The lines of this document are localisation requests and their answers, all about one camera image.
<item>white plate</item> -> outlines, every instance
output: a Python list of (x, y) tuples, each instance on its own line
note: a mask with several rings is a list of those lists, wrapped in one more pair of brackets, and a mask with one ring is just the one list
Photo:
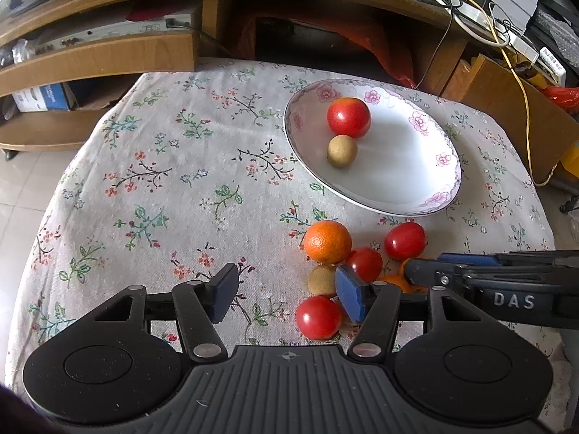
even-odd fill
[[(326, 159), (334, 133), (330, 103), (353, 97), (372, 114), (358, 156), (345, 169)], [(414, 103), (378, 84), (323, 80), (293, 95), (284, 115), (286, 137), (308, 172), (340, 197), (376, 212), (413, 217), (444, 209), (460, 186), (460, 163), (450, 138)]]

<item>cherry tomato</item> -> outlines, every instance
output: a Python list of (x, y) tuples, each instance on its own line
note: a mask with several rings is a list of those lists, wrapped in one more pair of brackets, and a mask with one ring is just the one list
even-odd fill
[(358, 98), (340, 98), (329, 105), (328, 125), (336, 135), (359, 139), (370, 128), (370, 109)]
[(342, 313), (332, 300), (315, 295), (299, 304), (295, 311), (295, 321), (306, 338), (330, 339), (342, 324)]
[(394, 227), (384, 238), (384, 250), (392, 259), (415, 258), (426, 247), (426, 233), (416, 222), (407, 221)]
[(382, 256), (378, 251), (368, 247), (355, 248), (350, 251), (346, 264), (364, 282), (377, 280), (382, 272)]

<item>screw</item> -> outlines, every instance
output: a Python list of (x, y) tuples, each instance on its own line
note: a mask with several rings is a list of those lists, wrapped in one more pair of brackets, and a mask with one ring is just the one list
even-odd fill
[(356, 344), (352, 349), (352, 352), (358, 357), (376, 357), (382, 352), (380, 346), (373, 344), (371, 342), (361, 342)]
[(204, 359), (212, 358), (221, 354), (221, 348), (210, 342), (198, 344), (193, 348), (193, 354)]

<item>bowl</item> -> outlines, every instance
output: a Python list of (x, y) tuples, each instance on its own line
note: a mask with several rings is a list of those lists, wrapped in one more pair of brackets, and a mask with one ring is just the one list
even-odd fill
[[(332, 101), (363, 100), (372, 125), (357, 140), (358, 156), (344, 169), (326, 158), (334, 137), (326, 120)], [(322, 80), (289, 100), (284, 130), (294, 155), (320, 184), (375, 212), (416, 217), (438, 212), (455, 198), (460, 163), (450, 138), (421, 108), (379, 83)]]

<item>tablecloth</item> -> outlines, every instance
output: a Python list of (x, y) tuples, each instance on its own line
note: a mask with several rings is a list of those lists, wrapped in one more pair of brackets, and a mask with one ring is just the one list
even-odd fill
[[(384, 236), (404, 220), (326, 190), (297, 163), (284, 138), (289, 98), (308, 83), (343, 77), (228, 59), (204, 59), (197, 73), (141, 76), (100, 119), (50, 201), (18, 292), (7, 383), (23, 393), (27, 356), (126, 286), (168, 292), (184, 280), (208, 279), (227, 262), (240, 272), (239, 293), (216, 327), (228, 350), (310, 343), (293, 317), (309, 296), (306, 275), (314, 267), (301, 249), (308, 227), (337, 219), (354, 246), (383, 253)], [(460, 157), (456, 199), (416, 220), (428, 233), (425, 256), (554, 249), (534, 185), (492, 118), (383, 86), (432, 116)], [(395, 272), (398, 264), (383, 258), (384, 272)], [(570, 370), (559, 333), (509, 327), (551, 358), (555, 384), (541, 416), (559, 429)], [(159, 322), (153, 329), (179, 347), (174, 326)], [(356, 331), (345, 326), (332, 342), (347, 347)], [(421, 332), (421, 323), (401, 323), (396, 348)]]

